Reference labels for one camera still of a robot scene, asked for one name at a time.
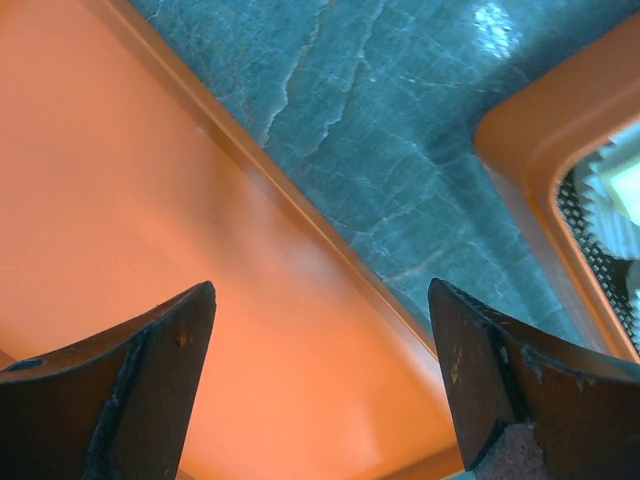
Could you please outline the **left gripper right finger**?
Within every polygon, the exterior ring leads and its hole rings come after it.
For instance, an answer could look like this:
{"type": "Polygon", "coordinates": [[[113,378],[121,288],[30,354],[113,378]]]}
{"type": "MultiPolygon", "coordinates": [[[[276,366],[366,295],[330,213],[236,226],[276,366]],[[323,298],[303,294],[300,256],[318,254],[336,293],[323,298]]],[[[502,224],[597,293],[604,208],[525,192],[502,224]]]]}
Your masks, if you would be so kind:
{"type": "Polygon", "coordinates": [[[477,479],[636,479],[639,366],[430,283],[437,356],[466,471],[477,479]]]}

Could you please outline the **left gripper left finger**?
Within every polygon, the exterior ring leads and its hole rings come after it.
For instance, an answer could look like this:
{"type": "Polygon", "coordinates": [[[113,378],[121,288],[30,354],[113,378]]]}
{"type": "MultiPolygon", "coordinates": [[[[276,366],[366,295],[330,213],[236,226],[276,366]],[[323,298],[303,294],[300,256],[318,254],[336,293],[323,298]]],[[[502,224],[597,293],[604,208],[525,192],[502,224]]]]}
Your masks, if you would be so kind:
{"type": "Polygon", "coordinates": [[[211,282],[1,371],[4,479],[174,479],[216,312],[211,282]]]}

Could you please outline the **white chocolate piece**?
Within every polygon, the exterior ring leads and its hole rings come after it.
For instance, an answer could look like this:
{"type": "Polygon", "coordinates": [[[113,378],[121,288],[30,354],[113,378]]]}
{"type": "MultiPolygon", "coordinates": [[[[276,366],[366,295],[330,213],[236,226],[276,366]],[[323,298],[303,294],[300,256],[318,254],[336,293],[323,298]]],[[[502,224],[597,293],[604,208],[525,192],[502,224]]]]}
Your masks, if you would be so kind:
{"type": "Polygon", "coordinates": [[[639,156],[607,167],[601,174],[604,189],[613,209],[639,224],[639,156]]]}

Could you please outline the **orange box lid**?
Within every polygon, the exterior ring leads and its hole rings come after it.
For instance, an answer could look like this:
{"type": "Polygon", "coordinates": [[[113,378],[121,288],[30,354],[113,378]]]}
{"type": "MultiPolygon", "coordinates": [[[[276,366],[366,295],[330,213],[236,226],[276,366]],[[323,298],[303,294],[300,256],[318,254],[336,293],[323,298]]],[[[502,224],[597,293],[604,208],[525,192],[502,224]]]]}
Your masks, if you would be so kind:
{"type": "Polygon", "coordinates": [[[431,337],[125,1],[1,5],[1,347],[210,281],[189,479],[462,469],[431,337]]]}

